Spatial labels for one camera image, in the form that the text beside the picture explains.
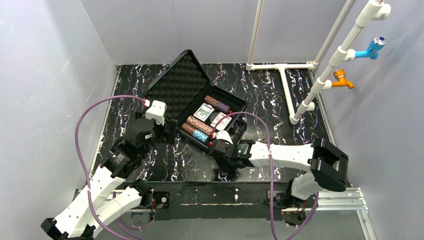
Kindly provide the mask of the brown black chip stack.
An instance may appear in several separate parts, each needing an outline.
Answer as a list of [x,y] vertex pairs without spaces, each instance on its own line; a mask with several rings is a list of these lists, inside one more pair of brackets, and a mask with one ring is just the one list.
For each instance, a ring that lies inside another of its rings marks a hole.
[[213,106],[213,107],[215,107],[215,108],[218,108],[218,107],[219,107],[219,101],[218,101],[216,98],[211,97],[210,95],[207,95],[207,96],[204,98],[204,101],[205,101],[208,105],[211,105],[211,106]]

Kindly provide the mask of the purple poker chip stack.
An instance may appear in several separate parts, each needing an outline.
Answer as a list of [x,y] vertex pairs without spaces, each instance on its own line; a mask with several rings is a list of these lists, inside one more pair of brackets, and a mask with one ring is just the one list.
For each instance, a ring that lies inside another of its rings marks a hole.
[[217,107],[223,112],[223,113],[228,113],[231,110],[231,107],[228,106],[225,103],[222,102],[218,102],[217,103]]

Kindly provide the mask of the black foam-lined poker case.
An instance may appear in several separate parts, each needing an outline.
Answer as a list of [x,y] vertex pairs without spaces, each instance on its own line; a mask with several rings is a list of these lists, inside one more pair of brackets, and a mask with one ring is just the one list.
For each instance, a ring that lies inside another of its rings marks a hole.
[[208,152],[209,143],[202,143],[182,130],[189,116],[211,96],[228,105],[234,112],[246,110],[247,102],[212,84],[211,78],[202,68],[192,50],[186,49],[160,73],[143,92],[151,101],[167,105],[165,119],[177,120],[177,132],[200,149]]

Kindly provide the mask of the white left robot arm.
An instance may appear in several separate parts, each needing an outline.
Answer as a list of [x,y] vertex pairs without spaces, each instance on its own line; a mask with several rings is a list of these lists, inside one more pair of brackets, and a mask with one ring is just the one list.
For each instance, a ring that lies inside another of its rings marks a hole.
[[140,117],[118,138],[73,202],[54,218],[46,218],[41,228],[53,240],[93,240],[128,210],[150,206],[153,188],[142,180],[129,184],[117,197],[107,200],[137,169],[157,143],[174,144],[177,120],[160,124],[154,118]]

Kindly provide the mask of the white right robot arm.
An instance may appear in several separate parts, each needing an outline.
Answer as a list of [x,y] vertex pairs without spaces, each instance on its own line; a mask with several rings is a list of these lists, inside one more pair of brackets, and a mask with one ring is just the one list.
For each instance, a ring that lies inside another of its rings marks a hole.
[[284,192],[270,193],[269,203],[277,209],[300,207],[322,190],[344,192],[347,188],[348,156],[325,138],[305,145],[267,145],[254,140],[234,144],[217,139],[209,155],[224,172],[246,167],[284,167],[304,171],[289,181]]

